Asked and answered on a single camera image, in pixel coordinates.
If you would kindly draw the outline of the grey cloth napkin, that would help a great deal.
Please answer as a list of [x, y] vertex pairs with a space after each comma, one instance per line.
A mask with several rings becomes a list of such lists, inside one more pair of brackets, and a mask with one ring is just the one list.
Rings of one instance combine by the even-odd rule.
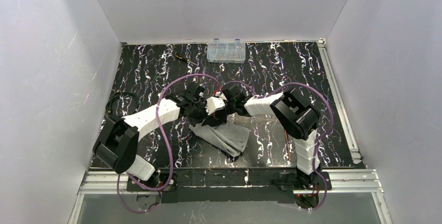
[[240, 116], [234, 114], [228, 116], [227, 122], [219, 126], [202, 126], [202, 123], [198, 123], [195, 126], [189, 125], [189, 129], [210, 145], [231, 157], [238, 157], [244, 152], [251, 133], [243, 122], [238, 122], [239, 118]]

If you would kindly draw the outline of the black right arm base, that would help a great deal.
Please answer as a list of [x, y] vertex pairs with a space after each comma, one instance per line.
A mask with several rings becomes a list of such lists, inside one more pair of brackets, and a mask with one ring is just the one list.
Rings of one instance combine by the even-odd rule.
[[300, 169], [295, 168], [277, 173], [273, 183], [282, 191], [312, 190], [317, 185], [320, 186], [320, 190], [331, 190], [333, 187], [329, 173], [323, 172], [321, 165], [317, 168], [317, 172], [321, 174], [323, 179], [315, 172], [307, 175]]

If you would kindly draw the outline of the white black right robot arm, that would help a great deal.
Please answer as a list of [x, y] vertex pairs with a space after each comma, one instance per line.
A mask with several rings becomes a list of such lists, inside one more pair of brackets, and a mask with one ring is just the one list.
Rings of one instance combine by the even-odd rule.
[[320, 161], [315, 139], [321, 112], [294, 89], [288, 89], [289, 86], [285, 84], [267, 95], [246, 95], [237, 82], [232, 81], [220, 89], [220, 96], [228, 115], [274, 115], [295, 142], [297, 169], [306, 175], [318, 174]]

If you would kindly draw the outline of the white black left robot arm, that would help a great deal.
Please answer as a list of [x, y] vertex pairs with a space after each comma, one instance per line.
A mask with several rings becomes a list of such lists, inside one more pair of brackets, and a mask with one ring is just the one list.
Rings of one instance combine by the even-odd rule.
[[159, 126], [186, 117], [194, 125], [225, 108], [226, 99], [217, 92], [204, 98], [205, 89], [191, 83], [179, 93], [167, 94], [153, 105], [133, 115], [109, 115], [93, 146], [93, 154], [117, 174], [128, 173], [147, 181], [156, 168], [137, 154], [138, 142]]

